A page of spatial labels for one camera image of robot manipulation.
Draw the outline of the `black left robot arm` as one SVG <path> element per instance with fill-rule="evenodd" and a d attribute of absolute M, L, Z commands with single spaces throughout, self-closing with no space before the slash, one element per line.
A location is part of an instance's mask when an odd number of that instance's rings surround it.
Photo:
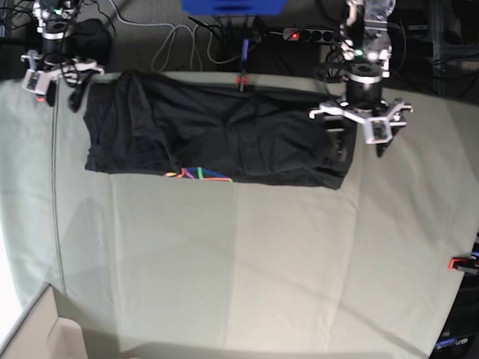
<path fill-rule="evenodd" d="M 345 63 L 341 81 L 345 93 L 310 110 L 309 118 L 350 120 L 362 127 L 364 142 L 376 147 L 381 158 L 395 135 L 407 125 L 403 114 L 413 112 L 401 98 L 383 97 L 384 81 L 391 77 L 392 44 L 388 18 L 395 1 L 346 1 L 339 27 L 340 53 Z"/>

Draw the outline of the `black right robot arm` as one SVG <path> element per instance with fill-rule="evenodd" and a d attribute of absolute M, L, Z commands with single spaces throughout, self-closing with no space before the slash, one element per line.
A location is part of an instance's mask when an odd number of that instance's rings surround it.
<path fill-rule="evenodd" d="M 69 109 L 76 113 L 89 81 L 105 73 L 115 27 L 99 19 L 79 20 L 82 1 L 35 1 L 40 47 L 21 56 L 26 65 L 22 87 L 37 101 L 53 106 L 60 82 L 72 90 Z"/>

